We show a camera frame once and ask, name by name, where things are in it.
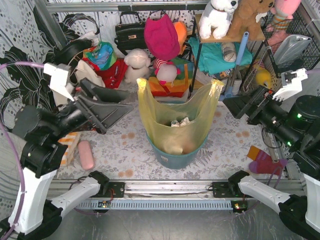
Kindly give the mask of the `yellow trash bag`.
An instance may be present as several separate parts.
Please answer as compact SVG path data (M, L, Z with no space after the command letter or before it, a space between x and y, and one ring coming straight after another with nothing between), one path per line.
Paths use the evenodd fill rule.
M205 141L224 84L213 79L185 103L164 104L155 100L144 78L137 79L138 108L150 141L170 155L189 154Z

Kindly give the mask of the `teal plastic trash bin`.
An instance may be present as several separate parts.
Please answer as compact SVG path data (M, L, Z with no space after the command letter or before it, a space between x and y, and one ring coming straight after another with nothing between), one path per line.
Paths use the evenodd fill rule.
M156 160L164 167L172 170L184 169L190 165L196 159L198 152L204 147L208 139L208 136L206 136L203 143L196 150L188 154L174 155L161 151L152 143L148 134L146 134L146 137L152 147Z

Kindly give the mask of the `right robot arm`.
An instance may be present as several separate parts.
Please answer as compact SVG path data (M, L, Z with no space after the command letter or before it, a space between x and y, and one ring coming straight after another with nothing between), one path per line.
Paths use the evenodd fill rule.
M275 92L259 86L253 92L225 98L232 116L247 115L249 125L262 125L284 144L306 183L306 195L278 191L240 170L228 179L235 196L250 196L274 210L282 223L307 240L320 238L320 98L298 97L290 111L281 108Z

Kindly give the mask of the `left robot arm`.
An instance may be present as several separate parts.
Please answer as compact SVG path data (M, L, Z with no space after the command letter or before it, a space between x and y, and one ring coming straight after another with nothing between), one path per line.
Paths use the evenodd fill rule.
M82 201L113 193L109 178L95 170L66 193L47 199L67 150L60 140L76 131L105 134L133 109L124 103L128 91L100 87L86 78L79 86L80 90L74 90L72 98L58 112L32 105L17 112L12 133L25 141L17 157L20 186L11 215L0 223L1 239L6 240L12 233L20 240L47 238Z

